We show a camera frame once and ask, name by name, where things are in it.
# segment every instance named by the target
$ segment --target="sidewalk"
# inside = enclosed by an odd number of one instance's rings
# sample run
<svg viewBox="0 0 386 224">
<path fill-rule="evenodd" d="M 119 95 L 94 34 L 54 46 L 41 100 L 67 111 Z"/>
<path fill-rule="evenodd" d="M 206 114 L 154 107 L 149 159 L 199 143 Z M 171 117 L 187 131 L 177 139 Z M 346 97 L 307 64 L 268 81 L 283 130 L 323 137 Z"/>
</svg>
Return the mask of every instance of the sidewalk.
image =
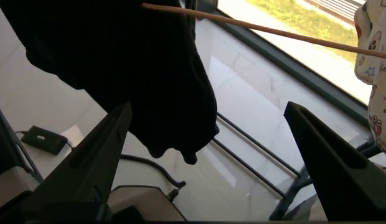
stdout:
<svg viewBox="0 0 386 224">
<path fill-rule="evenodd" d="M 277 21 L 244 0 L 219 0 L 219 9 L 234 19 L 294 32 L 282 22 Z M 367 104 L 371 86 L 356 78 L 353 66 L 348 61 L 328 51 L 325 47 L 260 31 L 255 32 L 359 101 Z"/>
</svg>

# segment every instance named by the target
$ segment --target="drying rack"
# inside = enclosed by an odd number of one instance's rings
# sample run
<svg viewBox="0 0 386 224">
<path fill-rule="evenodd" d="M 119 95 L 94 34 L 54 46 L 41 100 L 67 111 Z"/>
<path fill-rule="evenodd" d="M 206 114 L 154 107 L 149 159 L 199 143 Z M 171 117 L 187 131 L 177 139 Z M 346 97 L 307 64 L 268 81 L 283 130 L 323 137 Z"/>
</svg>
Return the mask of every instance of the drying rack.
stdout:
<svg viewBox="0 0 386 224">
<path fill-rule="evenodd" d="M 196 10 L 197 8 L 197 0 L 184 0 L 185 8 L 186 9 L 193 9 Z M 192 36 L 195 39 L 195 18 L 191 16 L 187 16 L 187 22 L 189 25 L 189 29 L 192 32 Z M 284 168 L 288 169 L 292 174 L 294 174 L 295 179 L 293 183 L 288 187 L 288 190 L 286 192 L 283 192 L 280 190 L 277 186 L 272 184 L 269 180 L 267 180 L 264 176 L 262 176 L 260 173 L 258 173 L 255 169 L 253 169 L 250 165 L 248 165 L 246 162 L 244 162 L 241 158 L 239 158 L 233 151 L 231 151 L 227 146 L 222 144 L 219 140 L 216 138 L 213 139 L 213 142 L 222 150 L 224 150 L 227 154 L 232 156 L 236 161 L 238 161 L 242 166 L 244 166 L 247 170 L 249 170 L 253 175 L 258 177 L 264 184 L 266 184 L 269 188 L 271 188 L 274 192 L 276 192 L 280 197 L 281 200 L 279 204 L 276 206 L 273 213 L 270 215 L 269 220 L 281 220 L 284 215 L 286 215 L 286 212 L 293 202 L 295 196 L 297 193 L 304 187 L 311 185 L 313 182 L 309 178 L 308 171 L 306 170 L 305 166 L 301 168 L 301 170 L 296 170 L 293 167 L 291 167 L 288 163 L 286 163 L 284 160 L 282 160 L 280 157 L 278 157 L 276 154 L 274 154 L 270 149 L 266 148 L 264 145 L 259 143 L 257 140 L 255 140 L 253 137 L 251 137 L 249 134 L 247 134 L 245 131 L 243 131 L 241 128 L 239 128 L 236 124 L 231 122 L 231 120 L 227 119 L 222 114 L 218 113 L 218 120 L 223 121 L 223 123 L 227 124 L 227 127 L 229 129 L 232 129 L 232 131 L 237 132 L 238 134 L 241 134 L 244 136 L 244 140 L 247 141 L 249 144 L 254 144 L 256 147 L 260 148 L 263 153 L 267 154 L 269 157 L 271 157 L 274 161 L 279 163 L 279 165 L 283 166 Z M 380 148 L 377 146 L 374 140 L 370 140 L 362 145 L 360 145 L 357 150 L 366 158 L 371 158 L 379 153 L 381 153 Z"/>
</svg>

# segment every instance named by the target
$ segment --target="power cord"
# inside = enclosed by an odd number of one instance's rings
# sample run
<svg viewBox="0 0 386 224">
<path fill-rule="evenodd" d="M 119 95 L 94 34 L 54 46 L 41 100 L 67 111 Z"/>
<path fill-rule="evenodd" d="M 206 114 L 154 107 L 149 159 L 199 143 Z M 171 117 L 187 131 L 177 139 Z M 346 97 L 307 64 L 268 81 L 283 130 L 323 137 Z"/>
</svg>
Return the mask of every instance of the power cord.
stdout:
<svg viewBox="0 0 386 224">
<path fill-rule="evenodd" d="M 16 134 L 26 134 L 26 132 L 27 131 L 16 131 L 15 133 Z M 23 152 L 24 156 L 27 158 L 28 162 L 30 163 L 34 173 L 37 174 L 39 176 L 39 178 L 42 179 L 42 181 L 43 181 L 42 176 L 40 176 L 38 169 L 34 165 L 34 162 L 31 160 L 31 158 L 28 156 L 27 152 L 24 150 L 24 147 L 21 146 L 19 142 L 17 142 L 16 144 L 22 149 L 22 152 Z M 69 141 L 67 141 L 66 144 L 71 148 L 71 150 L 74 150 L 74 147 L 71 145 L 71 143 L 69 143 Z M 140 162 L 140 163 L 149 165 L 149 166 L 157 169 L 158 171 L 160 171 L 160 173 L 168 180 L 168 182 L 170 182 L 173 186 L 175 186 L 177 188 L 177 189 L 174 189 L 167 194 L 167 198 L 170 202 L 173 202 L 174 199 L 179 195 L 180 189 L 182 189 L 184 186 L 186 186 L 186 182 L 176 181 L 174 178 L 171 177 L 171 175 L 167 172 L 167 170 L 164 167 L 160 166 L 159 164 L 157 164 L 149 159 L 138 157 L 138 156 L 126 155 L 126 154 L 122 154 L 120 159 L 124 159 L 124 160 L 128 160 L 128 161 L 134 161 L 134 162 Z"/>
</svg>

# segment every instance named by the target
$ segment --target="white cloth with cartoon print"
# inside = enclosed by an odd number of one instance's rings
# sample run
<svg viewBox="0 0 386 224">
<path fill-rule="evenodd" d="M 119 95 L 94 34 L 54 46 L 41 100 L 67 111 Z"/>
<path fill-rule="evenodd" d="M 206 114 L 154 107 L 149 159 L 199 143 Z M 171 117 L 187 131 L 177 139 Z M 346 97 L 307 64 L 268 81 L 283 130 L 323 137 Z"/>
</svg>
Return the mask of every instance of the white cloth with cartoon print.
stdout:
<svg viewBox="0 0 386 224">
<path fill-rule="evenodd" d="M 386 52 L 386 0 L 367 0 L 355 13 L 358 46 Z M 358 54 L 356 77 L 372 85 L 369 124 L 373 136 L 386 153 L 386 59 Z"/>
</svg>

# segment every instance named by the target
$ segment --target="power adapter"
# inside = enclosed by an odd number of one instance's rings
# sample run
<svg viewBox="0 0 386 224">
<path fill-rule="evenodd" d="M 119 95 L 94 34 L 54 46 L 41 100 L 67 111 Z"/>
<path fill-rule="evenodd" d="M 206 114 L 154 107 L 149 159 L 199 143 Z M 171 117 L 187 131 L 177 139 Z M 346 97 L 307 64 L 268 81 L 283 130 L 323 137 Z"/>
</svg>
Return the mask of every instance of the power adapter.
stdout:
<svg viewBox="0 0 386 224">
<path fill-rule="evenodd" d="M 33 126 L 25 132 L 21 141 L 32 147 L 57 155 L 67 144 L 68 139 L 52 131 Z"/>
</svg>

